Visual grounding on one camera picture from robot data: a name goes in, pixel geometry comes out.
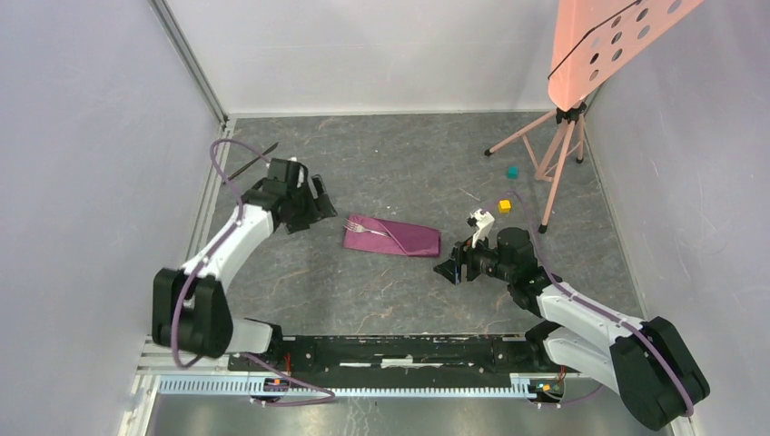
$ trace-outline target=white wall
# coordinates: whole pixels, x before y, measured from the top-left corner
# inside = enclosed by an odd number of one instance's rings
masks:
[[[550,109],[557,0],[168,0],[232,114]]]
[[[0,434],[114,434],[217,125],[142,0],[3,2],[0,59]]]
[[[770,3],[709,0],[607,82],[588,134],[652,315],[711,383],[705,435],[770,415]]]

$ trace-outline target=small block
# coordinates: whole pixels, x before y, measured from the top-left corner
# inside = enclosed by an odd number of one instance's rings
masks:
[[[498,203],[498,212],[500,213],[508,213],[511,209],[511,204],[509,200],[500,200]]]

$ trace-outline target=folded napkin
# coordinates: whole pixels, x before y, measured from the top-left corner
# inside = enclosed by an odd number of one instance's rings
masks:
[[[349,219],[367,229],[385,232],[390,235],[390,238],[375,233],[355,233],[346,230],[345,239],[342,242],[345,248],[410,257],[439,257],[441,252],[441,235],[436,229],[379,220],[364,215],[351,215]]]

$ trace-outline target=fork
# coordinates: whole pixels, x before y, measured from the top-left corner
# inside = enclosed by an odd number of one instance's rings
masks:
[[[376,230],[367,229],[359,223],[354,223],[351,220],[345,220],[345,228],[353,233],[374,233],[380,236],[386,236],[390,238],[390,235],[385,232],[378,232]]]

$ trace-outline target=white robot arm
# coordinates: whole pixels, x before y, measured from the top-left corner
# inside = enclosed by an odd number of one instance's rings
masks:
[[[310,224],[337,216],[320,176],[312,176],[316,196],[310,188],[308,169],[296,160],[272,159],[267,177],[243,197],[243,210],[236,207],[230,220],[200,253],[179,269],[161,269],[153,281],[153,341],[170,346],[173,313],[183,284],[202,264],[186,294],[178,319],[180,350],[201,356],[220,357],[226,352],[256,352],[268,349],[273,326],[256,320],[233,320],[225,294],[232,278],[249,255],[270,237],[280,224],[289,233],[309,229]],[[212,246],[225,233],[229,237],[210,259]]]
[[[576,291],[538,264],[523,229],[500,230],[497,246],[490,248],[489,239],[478,238],[489,233],[489,225],[479,225],[490,222],[485,214],[471,215],[468,223],[476,233],[456,243],[434,271],[454,284],[462,281],[463,267],[468,281],[484,274],[506,282],[519,307],[545,320],[525,335],[536,361],[565,365],[601,382],[648,428],[662,428],[709,394],[706,378],[671,322],[628,316]]]

